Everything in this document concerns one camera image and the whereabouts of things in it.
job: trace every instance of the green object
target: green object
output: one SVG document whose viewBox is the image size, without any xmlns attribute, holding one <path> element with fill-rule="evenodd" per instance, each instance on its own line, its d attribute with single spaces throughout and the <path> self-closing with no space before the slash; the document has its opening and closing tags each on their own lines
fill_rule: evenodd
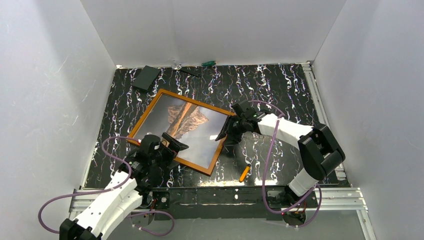
<svg viewBox="0 0 424 240">
<path fill-rule="evenodd" d="M 214 66 L 216 64 L 217 63 L 215 61 L 207 61 L 207 62 L 202 63 L 201 65 L 202 65 L 202 67 L 211 67 L 211 66 Z"/>
</svg>

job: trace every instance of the orange screwdriver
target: orange screwdriver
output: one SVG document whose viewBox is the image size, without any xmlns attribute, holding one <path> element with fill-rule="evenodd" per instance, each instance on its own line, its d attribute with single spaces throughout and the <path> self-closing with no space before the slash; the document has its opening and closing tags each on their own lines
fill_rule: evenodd
<svg viewBox="0 0 424 240">
<path fill-rule="evenodd" d="M 249 170 L 251 169 L 251 166 L 252 166 L 252 164 L 249 163 L 246 166 L 246 168 L 244 169 L 243 173 L 240 176 L 240 179 L 238 180 L 240 183 L 242 183 L 245 180 L 246 176 L 248 175 Z"/>
</svg>

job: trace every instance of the picture frame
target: picture frame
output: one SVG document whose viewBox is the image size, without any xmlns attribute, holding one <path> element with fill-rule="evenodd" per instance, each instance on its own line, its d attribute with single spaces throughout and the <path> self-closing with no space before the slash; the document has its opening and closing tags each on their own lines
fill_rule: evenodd
<svg viewBox="0 0 424 240">
<path fill-rule="evenodd" d="M 213 137 L 219 134 L 227 116 L 232 115 L 235 114 L 160 89 L 129 133 L 129 137 L 142 139 L 145 134 L 161 136 L 163 132 L 167 132 L 171 137 L 189 146 L 188 149 L 178 153 L 175 161 L 210 176 L 225 140 L 223 138 L 218 142 Z M 138 145 L 138 142 L 131 140 L 129 142 Z"/>
</svg>

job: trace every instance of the marble surface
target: marble surface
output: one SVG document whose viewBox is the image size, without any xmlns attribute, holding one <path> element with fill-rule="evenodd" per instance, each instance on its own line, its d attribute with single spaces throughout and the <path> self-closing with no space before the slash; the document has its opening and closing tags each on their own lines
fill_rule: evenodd
<svg viewBox="0 0 424 240">
<path fill-rule="evenodd" d="M 318 122 L 304 72 L 298 64 L 189 69 L 201 72 L 202 76 L 195 77 L 171 68 L 161 68 L 149 93 L 141 93 L 131 86 L 140 68 L 116 70 L 84 188 L 104 188 L 107 185 L 119 163 L 105 156 L 100 148 L 101 142 L 110 136 L 127 136 L 159 89 L 229 111 L 233 102 L 243 99 L 262 100 L 276 105 L 286 114 L 286 119 L 295 123 L 314 125 Z M 158 187 L 260 186 L 264 159 L 270 144 L 269 136 L 245 133 L 239 145 L 222 150 L 211 176 L 178 165 L 163 170 L 162 183 Z M 111 141 L 106 146 L 110 153 L 120 157 L 124 157 L 133 147 L 119 140 Z M 248 163 L 252 164 L 251 171 L 245 181 L 240 183 L 239 177 Z M 265 176 L 266 184 L 287 185 L 302 167 L 299 151 L 287 143 L 277 141 Z M 338 180 L 335 174 L 331 174 L 322 183 L 337 184 Z"/>
</svg>

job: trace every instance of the gray floor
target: gray floor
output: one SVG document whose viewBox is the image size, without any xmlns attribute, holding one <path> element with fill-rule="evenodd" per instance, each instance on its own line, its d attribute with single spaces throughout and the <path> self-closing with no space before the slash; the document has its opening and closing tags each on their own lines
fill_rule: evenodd
<svg viewBox="0 0 424 240">
<path fill-rule="evenodd" d="M 355 210 L 320 211 L 315 220 L 296 230 L 281 226 L 282 221 L 265 222 L 264 219 L 178 219 L 174 230 L 164 237 L 150 235 L 133 228 L 129 220 L 123 221 L 108 240 L 364 240 Z M 153 221 L 149 229 L 165 232 L 171 221 Z"/>
</svg>

